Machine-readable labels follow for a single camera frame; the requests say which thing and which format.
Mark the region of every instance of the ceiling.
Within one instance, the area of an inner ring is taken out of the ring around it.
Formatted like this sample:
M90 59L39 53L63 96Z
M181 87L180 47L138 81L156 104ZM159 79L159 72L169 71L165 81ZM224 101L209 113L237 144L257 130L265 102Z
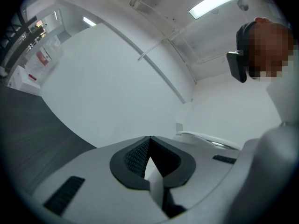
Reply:
M236 48L235 34L255 17L286 23L271 0L244 0L248 11L242 11L238 0L232 0L199 19L189 10L203 0L119 0L136 9L163 34L169 37L187 61L197 80L229 72L226 53Z

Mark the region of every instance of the gray floor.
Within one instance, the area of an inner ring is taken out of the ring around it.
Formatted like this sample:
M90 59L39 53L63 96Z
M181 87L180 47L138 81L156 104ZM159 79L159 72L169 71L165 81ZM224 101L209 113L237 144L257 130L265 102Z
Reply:
M15 185L32 194L51 173L95 147L73 133L41 97L0 84L0 155Z

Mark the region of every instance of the person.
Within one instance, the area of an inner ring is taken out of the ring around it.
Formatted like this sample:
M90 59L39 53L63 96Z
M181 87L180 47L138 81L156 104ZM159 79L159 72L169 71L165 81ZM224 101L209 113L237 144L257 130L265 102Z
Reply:
M293 55L292 31L268 18L257 17L243 25L236 33L237 50L243 51L251 77L276 77Z

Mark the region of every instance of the white ceiling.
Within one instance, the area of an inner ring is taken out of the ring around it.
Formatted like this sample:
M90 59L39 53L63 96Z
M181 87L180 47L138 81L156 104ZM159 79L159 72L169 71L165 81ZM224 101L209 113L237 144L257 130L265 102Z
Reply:
M259 16L285 22L273 16L270 0L244 0L249 5L246 12L239 9L237 0L232 0L197 20L189 10L203 0L141 0L153 9L137 0L120 1L127 6L134 1L134 8L165 35L174 28L180 31L180 35L170 40L188 62L197 80L229 71L224 54L236 48L235 34L246 22Z

